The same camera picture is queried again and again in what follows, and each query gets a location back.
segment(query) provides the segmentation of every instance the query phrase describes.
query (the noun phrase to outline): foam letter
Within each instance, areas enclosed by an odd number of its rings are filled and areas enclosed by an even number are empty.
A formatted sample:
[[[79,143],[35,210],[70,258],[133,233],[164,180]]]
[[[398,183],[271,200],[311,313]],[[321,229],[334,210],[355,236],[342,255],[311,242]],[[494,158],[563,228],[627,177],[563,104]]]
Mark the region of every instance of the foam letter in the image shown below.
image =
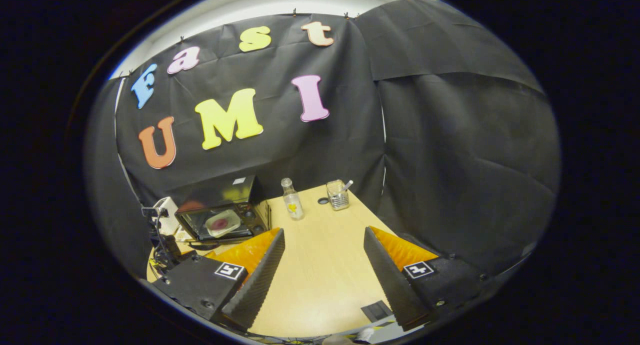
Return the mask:
[[[137,80],[135,81],[135,83],[133,83],[133,86],[131,87],[131,91],[135,92],[135,96],[137,96],[138,109],[142,109],[142,106],[144,106],[149,100],[149,98],[151,97],[151,95],[154,94],[153,88],[150,88],[149,86],[153,85],[154,82],[156,81],[156,78],[154,77],[154,74],[152,74],[152,72],[155,71],[157,68],[158,68],[158,64],[151,64],[151,66],[149,66],[146,70],[144,70],[144,73],[142,73],[142,76],[137,78]]]
[[[164,146],[166,151],[164,155],[158,155],[156,151],[156,144],[154,143],[153,134],[156,131],[153,126],[140,131],[137,136],[142,143],[142,150],[144,151],[144,158],[149,167],[153,169],[166,168],[176,160],[176,141],[174,140],[174,130],[171,124],[174,123],[174,117],[169,116],[158,122],[158,129],[162,130],[162,137],[164,138]]]
[[[254,89],[238,90],[231,97],[229,108],[225,111],[214,99],[202,101],[195,107],[196,113],[202,119],[202,130],[204,131],[204,142],[202,149],[208,150],[219,147],[222,140],[216,136],[216,131],[222,135],[224,140],[230,142],[234,137],[234,127],[236,122],[238,130],[235,136],[238,139],[249,138],[263,133],[263,126],[256,120],[254,111]]]
[[[322,105],[320,92],[318,92],[318,82],[320,80],[318,75],[298,76],[291,80],[291,84],[297,86],[300,91],[302,110],[304,110],[300,120],[303,122],[313,122],[329,116],[329,110]]]
[[[240,50],[243,52],[264,49],[272,43],[272,37],[267,35],[271,29],[267,26],[248,28],[240,34]]]
[[[331,31],[331,28],[323,26],[320,21],[304,24],[302,25],[302,30],[306,30],[306,34],[309,35],[309,41],[319,47],[328,47],[334,43],[334,39],[325,37],[325,31]]]
[[[200,53],[200,48],[198,46],[193,46],[190,48],[183,49],[179,53],[175,54],[173,57],[173,62],[169,67],[167,67],[167,74],[176,74],[183,70],[189,70],[198,65],[200,61],[198,59],[198,54]]]

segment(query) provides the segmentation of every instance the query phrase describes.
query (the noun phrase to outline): wooden table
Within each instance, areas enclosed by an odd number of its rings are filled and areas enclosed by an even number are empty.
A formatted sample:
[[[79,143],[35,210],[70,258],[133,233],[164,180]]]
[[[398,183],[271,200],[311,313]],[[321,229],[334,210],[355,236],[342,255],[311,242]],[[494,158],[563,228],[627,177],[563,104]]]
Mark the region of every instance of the wooden table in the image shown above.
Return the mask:
[[[281,197],[267,200],[272,226],[284,229],[286,249],[249,332],[304,338],[370,324],[361,308],[380,300],[389,306],[389,302],[364,251],[364,231],[370,225],[393,231],[352,192],[350,206],[339,211],[318,204],[327,196],[324,185],[300,191],[299,196],[302,220],[290,218]],[[218,247],[215,253],[231,247]]]

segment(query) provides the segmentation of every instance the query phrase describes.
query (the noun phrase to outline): glass cup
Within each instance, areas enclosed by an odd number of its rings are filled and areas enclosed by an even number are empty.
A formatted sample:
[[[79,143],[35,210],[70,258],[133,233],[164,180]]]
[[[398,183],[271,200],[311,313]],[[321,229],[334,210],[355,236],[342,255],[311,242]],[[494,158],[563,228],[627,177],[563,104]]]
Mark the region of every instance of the glass cup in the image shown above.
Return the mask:
[[[326,183],[326,196],[334,211],[349,208],[349,190],[341,191],[344,187],[341,179]]]

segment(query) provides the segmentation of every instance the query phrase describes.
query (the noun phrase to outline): glass bottle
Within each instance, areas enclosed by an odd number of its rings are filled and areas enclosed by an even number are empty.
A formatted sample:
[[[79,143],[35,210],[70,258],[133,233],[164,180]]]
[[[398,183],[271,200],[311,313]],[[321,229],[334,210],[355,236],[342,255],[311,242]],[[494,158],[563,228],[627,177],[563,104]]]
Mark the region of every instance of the glass bottle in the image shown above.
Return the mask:
[[[292,219],[302,219],[305,213],[302,209],[298,192],[293,188],[293,181],[291,181],[290,178],[284,178],[280,182],[280,185],[282,185],[282,191],[284,192],[282,199],[284,199],[286,211],[288,211],[288,214]]]

